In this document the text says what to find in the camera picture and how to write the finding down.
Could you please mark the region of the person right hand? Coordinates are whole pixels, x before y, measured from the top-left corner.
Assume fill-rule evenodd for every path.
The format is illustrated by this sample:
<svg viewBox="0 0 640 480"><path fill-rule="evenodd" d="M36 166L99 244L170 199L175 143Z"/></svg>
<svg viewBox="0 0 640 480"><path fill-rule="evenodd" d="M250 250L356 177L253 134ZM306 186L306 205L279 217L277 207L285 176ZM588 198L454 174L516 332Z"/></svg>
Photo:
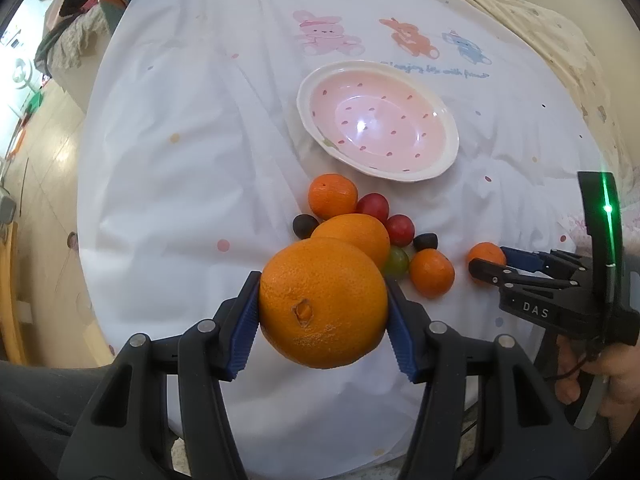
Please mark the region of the person right hand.
<svg viewBox="0 0 640 480"><path fill-rule="evenodd" d="M556 338L559 348L558 372L569 372L577 363L570 340L564 336ZM608 376L608 393L602 400L599 413L607 418L612 428L626 432L639 411L639 338L634 346L612 344L600 356L587 362L582 370L588 374ZM555 393L564 404L578 400L580 387L577 375L560 379L555 384Z"/></svg>

